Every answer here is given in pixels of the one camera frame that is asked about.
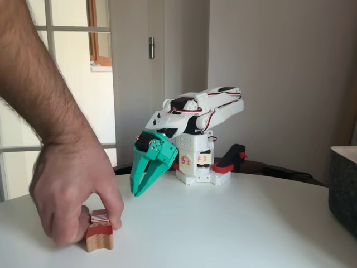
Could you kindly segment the person's bare hand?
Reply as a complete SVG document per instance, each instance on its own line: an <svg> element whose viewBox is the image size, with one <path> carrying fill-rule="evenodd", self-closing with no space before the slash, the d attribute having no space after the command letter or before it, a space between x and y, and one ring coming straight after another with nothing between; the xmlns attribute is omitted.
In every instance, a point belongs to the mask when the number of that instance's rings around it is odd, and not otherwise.
<svg viewBox="0 0 357 268"><path fill-rule="evenodd" d="M97 140L47 144L36 163L30 195L45 234L58 246L79 242L90 225L83 204L99 195L114 229L124 203L107 154Z"/></svg>

